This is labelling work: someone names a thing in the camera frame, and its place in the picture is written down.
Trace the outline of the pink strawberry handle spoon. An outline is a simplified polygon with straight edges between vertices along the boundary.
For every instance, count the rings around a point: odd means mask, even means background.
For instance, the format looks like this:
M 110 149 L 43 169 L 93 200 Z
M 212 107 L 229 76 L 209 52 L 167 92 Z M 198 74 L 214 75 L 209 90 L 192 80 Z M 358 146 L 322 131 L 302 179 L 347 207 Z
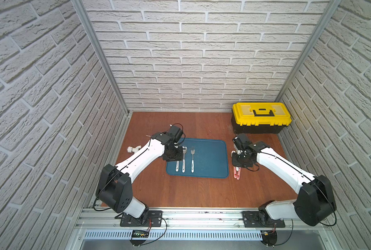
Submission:
M 233 176 L 235 179 L 237 179 L 237 167 L 233 167 Z

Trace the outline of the white handle fork black print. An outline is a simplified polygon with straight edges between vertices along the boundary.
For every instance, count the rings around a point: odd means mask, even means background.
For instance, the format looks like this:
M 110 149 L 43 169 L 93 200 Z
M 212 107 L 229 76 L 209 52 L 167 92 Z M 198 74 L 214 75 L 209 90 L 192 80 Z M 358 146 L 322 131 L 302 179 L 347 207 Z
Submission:
M 191 159 L 191 173 L 194 173 L 194 171 L 195 171 L 195 161 L 194 161 L 195 147 L 192 147 L 191 148 L 191 155 L 192 155 L 192 159 Z

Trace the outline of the pink strawberry handle fork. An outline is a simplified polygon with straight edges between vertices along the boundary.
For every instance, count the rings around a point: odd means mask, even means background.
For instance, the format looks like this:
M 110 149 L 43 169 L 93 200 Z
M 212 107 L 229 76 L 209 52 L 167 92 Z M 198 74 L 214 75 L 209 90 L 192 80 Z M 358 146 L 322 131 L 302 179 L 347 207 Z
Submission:
M 236 167 L 236 168 L 235 168 L 235 174 L 234 174 L 234 176 L 235 176 L 235 178 L 236 178 L 237 180 L 240 179 L 240 173 L 241 173 L 241 169 L 240 169 L 240 167 Z

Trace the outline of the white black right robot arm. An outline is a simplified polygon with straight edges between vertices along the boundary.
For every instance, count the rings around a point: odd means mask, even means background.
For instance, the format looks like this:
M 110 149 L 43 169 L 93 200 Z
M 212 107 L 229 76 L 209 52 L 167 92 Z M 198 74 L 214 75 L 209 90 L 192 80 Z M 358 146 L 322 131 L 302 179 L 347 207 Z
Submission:
M 259 207 L 258 221 L 267 226 L 272 220 L 300 219 L 309 226 L 322 223 L 333 215 L 336 218 L 336 202 L 330 180 L 306 172 L 280 156 L 274 149 L 263 142 L 253 143 L 244 134 L 233 139 L 235 150 L 231 153 L 235 168 L 249 169 L 259 164 L 287 183 L 297 194 L 297 198 L 287 201 L 269 201 Z

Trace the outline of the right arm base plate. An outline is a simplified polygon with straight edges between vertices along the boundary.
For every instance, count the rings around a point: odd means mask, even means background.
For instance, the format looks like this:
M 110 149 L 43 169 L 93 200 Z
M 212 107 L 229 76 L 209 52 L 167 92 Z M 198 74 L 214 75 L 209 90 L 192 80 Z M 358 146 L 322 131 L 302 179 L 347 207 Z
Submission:
M 243 211 L 242 217 L 246 228 L 285 228 L 282 219 L 271 219 L 265 211 Z

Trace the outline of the white red-dotted handle spoon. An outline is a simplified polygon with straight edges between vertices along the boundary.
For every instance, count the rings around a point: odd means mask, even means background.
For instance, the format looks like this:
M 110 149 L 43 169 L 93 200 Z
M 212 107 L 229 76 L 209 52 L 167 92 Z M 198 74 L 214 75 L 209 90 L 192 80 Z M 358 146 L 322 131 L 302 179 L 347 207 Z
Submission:
M 185 173 L 185 154 L 187 152 L 187 147 L 182 147 L 183 159 L 182 159 L 182 172 Z

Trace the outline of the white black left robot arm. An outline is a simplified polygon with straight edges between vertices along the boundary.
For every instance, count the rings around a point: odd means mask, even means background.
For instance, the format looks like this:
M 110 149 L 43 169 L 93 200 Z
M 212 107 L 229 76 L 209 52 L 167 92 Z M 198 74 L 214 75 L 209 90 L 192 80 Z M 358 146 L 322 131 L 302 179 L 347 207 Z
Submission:
M 183 160 L 181 128 L 172 125 L 168 131 L 153 134 L 149 141 L 128 159 L 117 165 L 106 165 L 101 172 L 95 197 L 116 213 L 147 220 L 149 208 L 133 196 L 132 183 L 157 158 Z

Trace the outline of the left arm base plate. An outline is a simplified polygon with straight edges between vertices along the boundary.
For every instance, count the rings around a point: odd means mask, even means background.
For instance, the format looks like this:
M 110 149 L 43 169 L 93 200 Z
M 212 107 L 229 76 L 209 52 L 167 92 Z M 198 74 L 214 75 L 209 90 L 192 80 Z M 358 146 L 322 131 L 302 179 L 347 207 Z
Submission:
M 135 218 L 129 214 L 123 213 L 121 227 L 161 227 L 162 210 L 148 210 L 140 218 Z

